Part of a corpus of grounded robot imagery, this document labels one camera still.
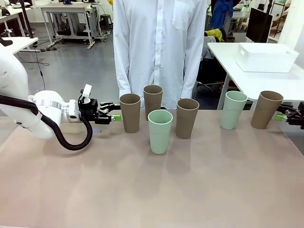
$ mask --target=white plastic bin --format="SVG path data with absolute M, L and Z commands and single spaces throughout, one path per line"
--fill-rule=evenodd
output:
M 245 72 L 289 73 L 298 56 L 285 44 L 239 43 L 236 63 Z

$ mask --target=blue jacket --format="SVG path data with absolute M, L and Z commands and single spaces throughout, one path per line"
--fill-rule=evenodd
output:
M 217 0 L 214 6 L 210 25 L 213 29 L 223 27 L 226 11 L 229 10 L 229 15 L 233 15 L 233 0 Z

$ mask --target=person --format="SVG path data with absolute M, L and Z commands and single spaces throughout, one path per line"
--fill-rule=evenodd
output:
M 163 88 L 162 107 L 191 98 L 203 48 L 207 0 L 114 0 L 119 96 Z

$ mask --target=mint green cup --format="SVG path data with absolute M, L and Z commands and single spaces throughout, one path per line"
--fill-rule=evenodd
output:
M 149 113 L 149 133 L 151 151 L 163 154 L 168 149 L 173 116 L 165 110 L 154 110 Z
M 239 91 L 229 91 L 226 93 L 220 126 L 227 130 L 232 130 L 238 123 L 248 97 Z

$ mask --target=shirt cuff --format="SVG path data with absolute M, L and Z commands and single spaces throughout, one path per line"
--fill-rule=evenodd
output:
M 131 89 L 120 89 L 119 90 L 119 97 L 121 97 L 122 95 L 125 95 L 125 94 L 131 94 Z
M 192 90 L 188 90 L 188 89 L 182 89 L 181 90 L 181 95 L 180 98 L 191 98 L 192 97 Z

